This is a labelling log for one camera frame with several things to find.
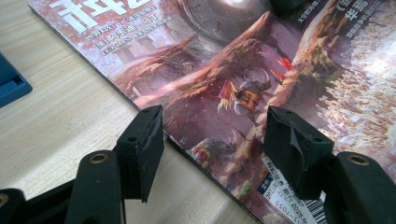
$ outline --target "magazine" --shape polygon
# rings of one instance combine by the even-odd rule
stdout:
[[[137,107],[163,105],[177,149],[260,222],[326,222],[263,152],[269,105],[396,181],[395,1],[308,0],[281,16],[259,0],[29,6]]]

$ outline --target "blue object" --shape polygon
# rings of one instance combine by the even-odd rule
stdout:
[[[0,108],[32,91],[32,86],[0,52]]]

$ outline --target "barcode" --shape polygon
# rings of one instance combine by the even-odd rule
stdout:
[[[322,200],[309,200],[304,201],[304,203],[318,224],[327,223],[326,217],[324,216]]]

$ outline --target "wooden table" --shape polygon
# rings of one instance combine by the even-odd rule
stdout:
[[[0,1],[0,51],[33,91],[0,108],[0,189],[27,199],[76,176],[86,154],[115,146],[134,107],[27,6]],[[127,201],[128,223],[254,223],[172,146],[147,204]]]

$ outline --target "white barcode label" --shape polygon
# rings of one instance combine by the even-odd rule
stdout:
[[[262,195],[296,224],[326,223],[323,201],[302,201],[298,199],[281,172],[269,157],[263,158],[270,176],[264,179]]]

